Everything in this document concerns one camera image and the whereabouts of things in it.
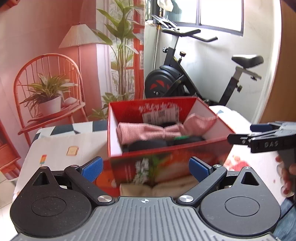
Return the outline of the person's right hand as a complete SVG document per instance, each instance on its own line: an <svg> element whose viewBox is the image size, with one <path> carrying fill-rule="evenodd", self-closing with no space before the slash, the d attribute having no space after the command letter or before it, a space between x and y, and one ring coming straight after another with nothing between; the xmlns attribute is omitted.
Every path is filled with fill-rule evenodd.
<svg viewBox="0 0 296 241"><path fill-rule="evenodd" d="M275 160L277 162L276 170L280 175L280 181L282 183L281 193L284 197L291 197L293 192L292 176L295 176L295 163L286 169L280 156L277 156Z"/></svg>

